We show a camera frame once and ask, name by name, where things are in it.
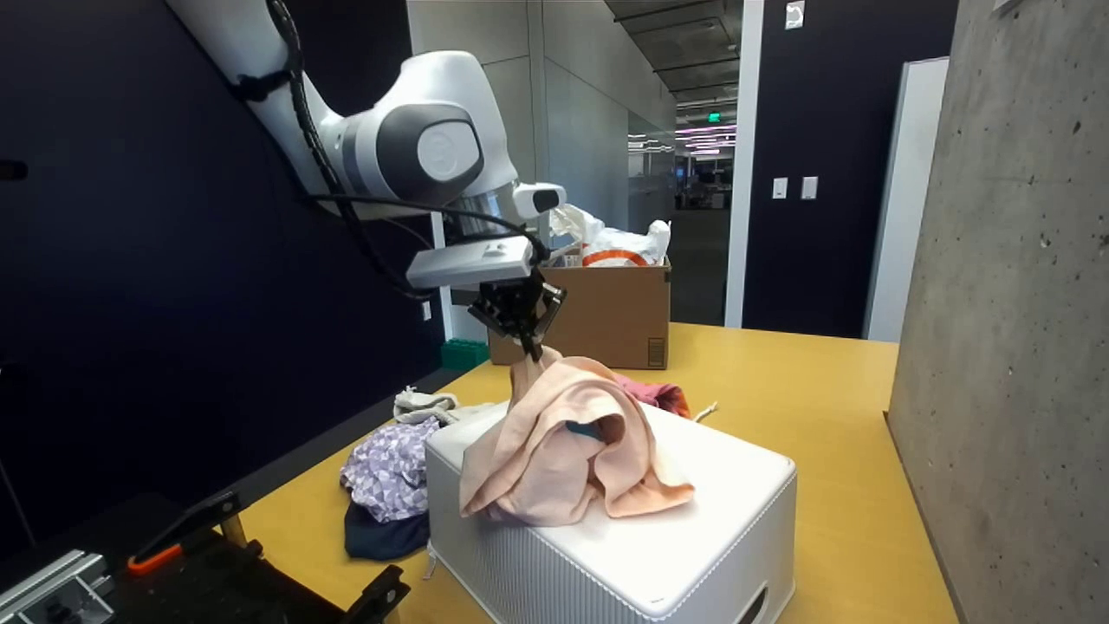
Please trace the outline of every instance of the patterned cloth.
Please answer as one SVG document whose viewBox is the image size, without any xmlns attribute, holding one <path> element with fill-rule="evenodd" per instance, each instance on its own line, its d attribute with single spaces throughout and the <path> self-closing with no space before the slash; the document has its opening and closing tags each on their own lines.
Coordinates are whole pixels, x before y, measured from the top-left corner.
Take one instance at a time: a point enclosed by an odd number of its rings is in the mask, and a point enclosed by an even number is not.
<svg viewBox="0 0 1109 624">
<path fill-rule="evenodd" d="M 377 525 L 399 525 L 426 512 L 426 440 L 439 419 L 392 419 L 352 445 L 344 468 L 348 501 L 368 510 Z"/>
</svg>

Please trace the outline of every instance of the pink towel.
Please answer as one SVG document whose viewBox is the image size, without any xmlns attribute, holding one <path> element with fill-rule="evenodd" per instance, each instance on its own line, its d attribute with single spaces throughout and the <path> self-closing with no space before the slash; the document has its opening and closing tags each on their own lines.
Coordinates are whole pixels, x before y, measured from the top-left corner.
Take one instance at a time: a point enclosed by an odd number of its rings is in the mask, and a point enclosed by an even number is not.
<svg viewBox="0 0 1109 624">
<path fill-rule="evenodd" d="M 459 512 L 579 525 L 597 499 L 608 515 L 645 515 L 688 501 L 694 484 L 662 476 L 640 407 L 601 363 L 554 351 L 521 359 L 507 419 L 465 452 Z"/>
</svg>

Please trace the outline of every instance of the yellow floor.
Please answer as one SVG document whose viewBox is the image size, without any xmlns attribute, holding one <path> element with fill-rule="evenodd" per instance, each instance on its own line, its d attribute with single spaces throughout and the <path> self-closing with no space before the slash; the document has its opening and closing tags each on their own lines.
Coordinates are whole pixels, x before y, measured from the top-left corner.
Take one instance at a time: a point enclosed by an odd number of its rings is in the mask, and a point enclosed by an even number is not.
<svg viewBox="0 0 1109 624">
<path fill-rule="evenodd" d="M 712 326 L 672 326 L 670 372 L 694 408 L 717 403 L 707 428 L 797 462 L 797 595 L 784 624 L 946 624 L 957 620 L 912 501 L 884 408 L 898 351 Z M 449 385 L 459 403 L 503 403 L 507 367 Z M 348 605 L 380 566 L 347 562 L 338 468 L 326 458 L 241 512 L 266 558 L 326 600 Z M 426 553 L 405 562 L 405 624 L 489 620 L 449 571 Z"/>
</svg>

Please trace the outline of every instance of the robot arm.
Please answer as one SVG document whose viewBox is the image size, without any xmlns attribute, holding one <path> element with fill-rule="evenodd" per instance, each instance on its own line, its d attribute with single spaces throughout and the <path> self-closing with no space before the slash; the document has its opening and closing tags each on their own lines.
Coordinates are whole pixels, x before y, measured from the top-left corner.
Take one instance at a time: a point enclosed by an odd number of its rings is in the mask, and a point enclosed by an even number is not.
<svg viewBox="0 0 1109 624">
<path fill-rule="evenodd" d="M 369 221 L 455 208 L 531 226 L 563 201 L 558 185 L 516 185 L 493 87 L 466 53 L 405 60 L 369 112 L 344 117 L 291 68 L 298 42 L 283 0 L 167 3 L 283 149 L 302 188 L 332 214 L 352 208 Z M 536 352 L 536 310 L 554 311 L 562 303 L 533 272 L 540 255 L 533 236 L 516 232 L 422 250 L 405 278 L 413 289 L 478 290 L 470 311 Z"/>
</svg>

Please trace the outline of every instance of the crumpled fabric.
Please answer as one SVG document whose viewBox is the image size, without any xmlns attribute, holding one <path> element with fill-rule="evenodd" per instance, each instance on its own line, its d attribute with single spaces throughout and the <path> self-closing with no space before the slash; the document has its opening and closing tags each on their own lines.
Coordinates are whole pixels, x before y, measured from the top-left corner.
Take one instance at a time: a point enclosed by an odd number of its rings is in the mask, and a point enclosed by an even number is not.
<svg viewBox="0 0 1109 624">
<path fill-rule="evenodd" d="M 579 525 L 687 506 L 694 484 L 664 476 L 640 407 L 589 357 L 545 351 L 514 363 L 508 414 L 459 458 L 459 512 Z"/>
<path fill-rule="evenodd" d="M 352 445 L 344 468 L 348 501 L 377 525 L 399 525 L 426 512 L 426 440 L 439 419 L 393 419 Z"/>
</svg>

